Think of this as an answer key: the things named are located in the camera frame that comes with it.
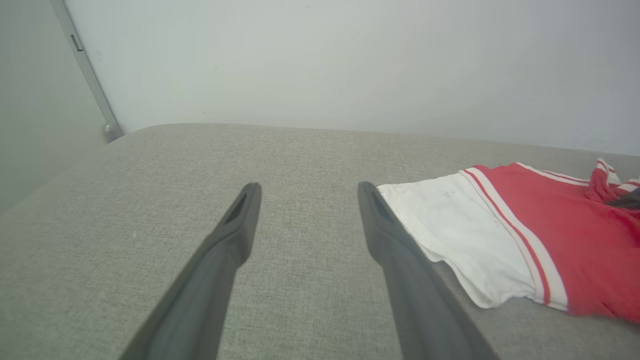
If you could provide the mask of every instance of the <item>red stripe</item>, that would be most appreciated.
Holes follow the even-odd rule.
[[[502,213],[500,208],[498,208],[498,205],[495,204],[493,199],[486,192],[486,190],[484,189],[484,187],[482,186],[482,184],[480,183],[478,178],[473,173],[469,172],[467,169],[465,169],[464,171],[467,174],[471,175],[471,177],[474,178],[474,180],[476,181],[478,186],[480,186],[480,190],[482,190],[482,192],[484,193],[484,196],[487,199],[489,199],[489,201],[491,202],[493,207],[496,209],[496,211],[498,211],[498,214],[500,214],[500,216],[502,216],[504,221],[506,221],[507,224],[509,224],[509,226],[511,226],[511,228],[518,234],[518,236],[520,237],[522,242],[524,242],[524,245],[527,247],[527,250],[529,250],[529,253],[531,254],[531,257],[533,258],[533,262],[536,264],[536,268],[538,269],[538,273],[540,273],[540,279],[542,280],[542,288],[543,288],[543,291],[544,291],[544,294],[543,294],[544,301],[545,301],[544,304],[545,305],[549,305],[549,302],[550,302],[550,291],[549,291],[549,283],[547,282],[547,276],[545,275],[545,272],[542,269],[542,264],[540,263],[540,260],[538,260],[538,257],[536,256],[536,253],[533,251],[533,248],[531,247],[531,245],[527,241],[527,238],[525,238],[525,236],[520,232],[520,230],[518,230],[515,226],[513,226],[513,224],[504,216],[504,214]]]
[[[557,177],[562,177],[563,179],[567,179],[567,180],[571,180],[571,181],[577,181],[578,183],[583,183],[583,184],[588,184],[588,183],[589,183],[589,181],[587,181],[587,180],[573,179],[573,178],[571,178],[571,177],[567,177],[567,176],[562,176],[562,175],[554,174],[554,173],[549,172],[549,171],[546,171],[546,170],[543,170],[543,171],[544,171],[544,172],[546,172],[546,173],[547,173],[547,174],[549,174],[549,175],[553,175],[553,176],[557,176]]]
[[[603,163],[602,161],[599,161],[599,160],[598,160],[598,164],[601,164],[601,165],[602,165],[604,168],[606,168],[609,172],[612,172],[612,173],[614,173],[614,174],[616,173],[616,171],[615,171],[615,170],[613,170],[612,168],[608,167],[608,166],[607,166],[607,164]]]

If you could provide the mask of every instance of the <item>gray upholstered cushion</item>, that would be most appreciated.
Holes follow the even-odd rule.
[[[640,158],[606,156],[623,177]],[[411,135],[221,124],[129,134],[0,218],[0,357],[116,359],[242,186],[259,181],[220,359],[399,359],[356,184],[418,181],[522,161],[586,177],[596,154]],[[637,358],[637,327],[511,300],[475,307],[504,359]]]

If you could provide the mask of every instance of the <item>fabric texture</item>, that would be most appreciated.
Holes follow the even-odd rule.
[[[0,217],[3,359],[117,359],[242,186],[262,185],[219,359],[400,359],[356,186],[523,161],[580,176],[598,154],[414,135],[230,124],[124,136]],[[622,175],[640,158],[607,155]],[[640,332],[531,301],[473,305],[437,272],[503,359],[635,359]]]
[[[536,286],[520,248],[462,174],[378,191],[427,258],[446,262],[476,305],[533,298]]]
[[[599,160],[590,180],[514,163],[378,189],[478,306],[527,297],[638,323],[640,211],[604,204],[636,181]]]
[[[519,163],[462,173],[520,246],[537,301],[575,315],[640,322],[640,212],[592,195],[627,193],[610,165],[599,161],[591,182]]]

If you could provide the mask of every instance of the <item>white stripe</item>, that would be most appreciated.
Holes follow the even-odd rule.
[[[542,241],[540,241],[540,239],[531,230],[529,230],[528,227],[524,226],[524,224],[515,216],[515,214],[511,211],[511,209],[509,209],[509,206],[504,202],[504,200],[502,200],[502,197],[500,196],[500,194],[498,194],[498,191],[495,189],[495,187],[493,187],[493,184],[491,184],[489,179],[487,179],[487,177],[482,173],[482,171],[478,170],[477,168],[468,168],[467,171],[474,174],[480,183],[476,184],[473,177],[469,176],[466,172],[461,171],[460,173],[463,174],[472,183],[472,185],[474,185],[474,188],[476,188],[476,191],[478,191],[480,196],[485,198],[484,192],[478,186],[478,185],[481,185],[486,191],[486,193],[489,195],[491,200],[493,200],[495,205],[500,209],[504,217],[507,220],[509,220],[513,224],[513,226],[516,227],[529,242],[529,245],[533,249],[536,257],[538,258],[538,261],[540,262],[540,265],[542,266],[542,270],[544,271],[547,277],[549,291],[551,292],[551,294],[549,294],[549,299],[550,299],[550,303],[553,303],[553,305],[550,304],[550,306],[556,309],[566,310],[568,301],[567,301],[566,291],[564,289],[564,284],[562,282],[562,278],[560,277],[560,274],[556,269],[556,266],[553,260],[551,259],[551,256],[547,252],[547,248],[545,248],[544,244],[542,244]],[[500,213],[498,213],[496,209],[492,206],[491,201],[489,201],[489,199],[486,199],[485,201],[487,202],[487,205],[489,206],[489,208],[492,211],[494,211],[495,216],[498,219],[500,219],[500,221],[503,222],[503,225],[505,226],[505,228],[509,230],[509,233],[512,235],[513,239],[517,242],[518,246],[520,247],[520,251],[522,252],[522,255],[527,261],[527,264],[529,265],[529,270],[531,271],[531,275],[536,284],[536,296],[539,297],[539,299],[543,302],[544,287],[542,285],[542,279],[538,272],[538,267],[536,266],[536,263],[533,261],[532,255],[529,253],[529,249],[527,248],[527,245],[525,245],[525,243],[519,237],[519,235],[515,232],[515,230],[512,229],[507,222],[503,221]]]
[[[615,185],[620,184],[620,179],[618,178],[618,175],[616,175],[615,172],[612,172],[615,170],[613,170],[611,165],[607,164],[606,161],[604,161],[603,159],[599,159],[597,167],[607,174],[607,184],[615,184]]]
[[[520,165],[521,167],[524,167],[524,168],[526,168],[526,169],[528,169],[528,170],[531,170],[531,171],[535,172],[535,173],[536,173],[536,174],[538,174],[538,175],[542,175],[542,176],[544,176],[544,177],[548,177],[549,179],[553,179],[553,180],[556,180],[556,181],[560,181],[561,183],[567,183],[567,184],[571,184],[571,185],[579,185],[579,186],[589,186],[589,184],[586,184],[586,183],[580,183],[580,182],[578,182],[578,181],[569,180],[569,179],[565,179],[565,178],[563,178],[563,177],[556,176],[556,175],[551,174],[551,173],[549,173],[549,172],[540,171],[540,170],[538,170],[537,168],[532,168],[532,167],[530,167],[529,165],[524,165],[523,163],[516,163],[516,164],[518,164],[518,165]]]
[[[627,192],[632,192],[632,191],[634,191],[635,189],[637,189],[638,187],[637,187],[636,185],[632,185],[632,184],[624,183],[624,184],[620,185],[618,188],[619,188],[619,189],[622,189],[622,190],[625,190],[625,191],[627,191]]]
[[[572,180],[576,180],[576,181],[584,181],[584,182],[589,182],[589,179],[580,179],[578,177],[573,177],[573,176],[569,176],[569,175],[564,175],[564,174],[560,174],[559,172],[553,172],[553,171],[549,171],[549,170],[543,170],[544,172],[548,172],[549,174],[554,174],[557,176],[564,176],[564,177],[568,177],[569,179]]]

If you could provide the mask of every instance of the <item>clothing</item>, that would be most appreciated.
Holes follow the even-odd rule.
[[[640,211],[604,204],[639,184],[599,161],[590,180],[514,163],[379,190],[478,306],[528,297],[640,322]]]

